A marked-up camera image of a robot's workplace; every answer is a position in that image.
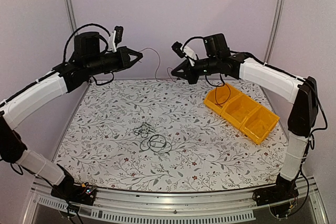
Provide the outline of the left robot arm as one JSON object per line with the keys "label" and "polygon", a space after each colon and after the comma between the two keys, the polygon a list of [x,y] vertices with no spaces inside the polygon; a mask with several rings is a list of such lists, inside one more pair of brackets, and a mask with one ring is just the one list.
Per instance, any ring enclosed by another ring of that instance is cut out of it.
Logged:
{"label": "left robot arm", "polygon": [[122,41],[123,27],[115,26],[108,31],[108,38],[99,32],[80,33],[86,27],[107,29],[99,24],[89,23],[77,28],[67,39],[65,47],[74,43],[74,51],[67,59],[63,51],[62,62],[34,82],[1,102],[1,160],[17,164],[50,184],[67,200],[78,195],[73,185],[74,178],[61,166],[30,150],[21,140],[16,128],[31,114],[52,100],[71,93],[83,83],[99,74],[115,74],[131,68],[142,59],[141,52],[126,46]]}

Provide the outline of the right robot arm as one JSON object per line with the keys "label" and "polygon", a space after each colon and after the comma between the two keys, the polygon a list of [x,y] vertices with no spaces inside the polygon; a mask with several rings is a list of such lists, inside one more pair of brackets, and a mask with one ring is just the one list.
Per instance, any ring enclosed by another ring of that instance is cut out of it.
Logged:
{"label": "right robot arm", "polygon": [[172,50],[183,59],[171,74],[196,84],[199,77],[223,74],[252,82],[292,104],[288,118],[289,146],[279,177],[293,181],[305,161],[305,153],[314,148],[314,126],[317,115],[323,112],[313,77],[297,77],[282,69],[263,63],[249,52],[235,52],[228,47],[223,34],[200,37],[206,58],[200,59],[187,43],[175,42]]}

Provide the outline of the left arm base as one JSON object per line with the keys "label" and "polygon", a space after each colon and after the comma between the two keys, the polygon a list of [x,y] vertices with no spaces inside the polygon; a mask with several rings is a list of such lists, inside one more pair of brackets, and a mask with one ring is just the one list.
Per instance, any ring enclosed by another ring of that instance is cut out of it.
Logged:
{"label": "left arm base", "polygon": [[76,184],[70,173],[62,166],[58,166],[65,177],[59,185],[52,187],[51,195],[69,202],[92,206],[96,198],[97,186],[88,182]]}

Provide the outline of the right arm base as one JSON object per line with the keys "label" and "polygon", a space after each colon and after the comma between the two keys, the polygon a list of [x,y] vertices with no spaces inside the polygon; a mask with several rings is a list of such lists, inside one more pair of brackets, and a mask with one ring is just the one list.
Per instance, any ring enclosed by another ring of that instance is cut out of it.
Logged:
{"label": "right arm base", "polygon": [[295,180],[286,180],[277,176],[274,186],[254,190],[252,199],[257,206],[275,204],[270,207],[271,214],[276,218],[287,218],[298,203],[298,190]]}

